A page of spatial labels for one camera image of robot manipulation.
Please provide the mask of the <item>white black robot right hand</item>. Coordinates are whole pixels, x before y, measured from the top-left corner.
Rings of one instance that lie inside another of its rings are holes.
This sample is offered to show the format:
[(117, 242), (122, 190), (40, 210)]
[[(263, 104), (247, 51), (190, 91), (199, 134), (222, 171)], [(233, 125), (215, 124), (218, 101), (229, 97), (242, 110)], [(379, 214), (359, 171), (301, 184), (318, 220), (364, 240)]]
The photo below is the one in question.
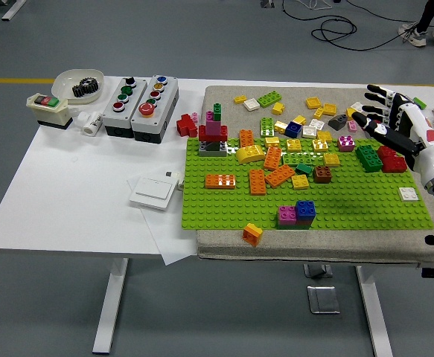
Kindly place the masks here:
[(434, 194), (434, 129), (419, 106), (404, 94), (368, 85), (365, 97), (380, 107), (364, 106), (352, 118), (371, 137), (404, 156), (410, 170), (420, 175)]

